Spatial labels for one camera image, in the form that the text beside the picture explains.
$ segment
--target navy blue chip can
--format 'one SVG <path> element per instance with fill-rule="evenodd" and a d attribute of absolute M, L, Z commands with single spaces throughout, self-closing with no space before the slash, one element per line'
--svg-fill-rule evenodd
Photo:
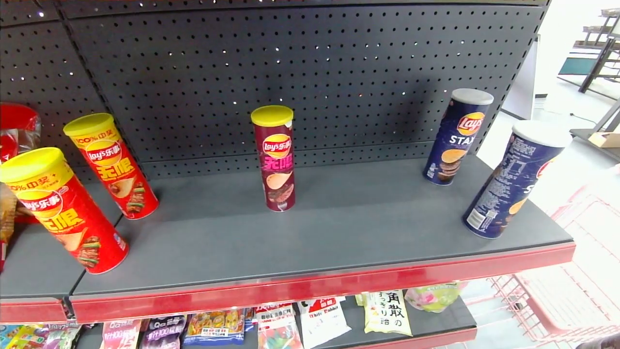
<path fill-rule="evenodd" d="M 424 177 L 440 186 L 452 183 L 491 103 L 493 96 L 484 91 L 471 88 L 452 91 L 422 172 Z"/>
<path fill-rule="evenodd" d="M 568 130 L 541 121 L 517 121 L 512 132 L 502 162 L 463 215 L 465 226 L 480 237 L 502 234 L 543 171 L 572 140 Z"/>

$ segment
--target white wall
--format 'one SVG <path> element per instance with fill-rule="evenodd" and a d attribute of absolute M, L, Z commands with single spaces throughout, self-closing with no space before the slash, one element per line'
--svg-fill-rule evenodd
<path fill-rule="evenodd" d="M 536 94 L 552 93 L 553 80 L 562 68 L 584 25 L 601 25 L 602 9 L 619 7 L 619 0 L 552 0 L 538 30 L 541 39 L 536 62 Z"/>

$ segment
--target barcode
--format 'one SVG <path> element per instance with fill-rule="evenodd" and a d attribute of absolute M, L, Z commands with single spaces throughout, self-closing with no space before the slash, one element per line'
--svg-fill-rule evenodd
<path fill-rule="evenodd" d="M 467 217 L 467 223 L 471 224 L 472 227 L 479 229 L 482 223 L 484 223 L 485 217 L 476 209 L 471 210 L 469 217 Z"/>

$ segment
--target pegboard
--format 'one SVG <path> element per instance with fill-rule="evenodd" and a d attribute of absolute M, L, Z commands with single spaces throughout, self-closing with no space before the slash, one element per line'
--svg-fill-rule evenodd
<path fill-rule="evenodd" d="M 550 0 L 502 0 L 503 5 L 547 6 Z M 497 0 L 390 0 L 390 4 L 497 4 Z M 60 4 L 68 18 L 135 14 L 140 12 L 190 11 L 211 9 L 240 9 L 287 6 L 333 6 L 359 4 L 386 4 L 385 0 L 130 0 L 130 1 L 62 1 Z"/>
<path fill-rule="evenodd" d="M 145 168 L 254 156 L 249 114 L 266 104 L 295 110 L 293 145 L 315 151 L 308 160 L 320 164 L 316 150 L 434 140 L 450 92 L 463 87 L 496 98 L 477 150 L 543 13 L 537 6 L 267 6 L 70 25 Z"/>
<path fill-rule="evenodd" d="M 2 101 L 35 109 L 43 123 L 42 147 L 59 147 L 72 167 L 86 166 L 63 126 L 105 108 L 62 23 L 2 28 L 0 37 Z"/>
<path fill-rule="evenodd" d="M 0 27 L 57 20 L 58 13 L 51 1 L 2 0 Z"/>

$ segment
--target red chip can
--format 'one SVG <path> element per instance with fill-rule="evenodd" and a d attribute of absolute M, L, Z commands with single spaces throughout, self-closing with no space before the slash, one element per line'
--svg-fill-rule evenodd
<path fill-rule="evenodd" d="M 117 234 L 58 148 L 41 148 L 1 165 L 0 180 L 91 274 L 119 265 L 129 245 Z"/>
<path fill-rule="evenodd" d="M 267 207 L 284 212 L 295 205 L 293 110 L 264 106 L 251 115 Z"/>
<path fill-rule="evenodd" d="M 114 126 L 111 114 L 82 116 L 63 128 L 127 219 L 140 219 L 157 209 L 153 194 L 136 160 Z"/>

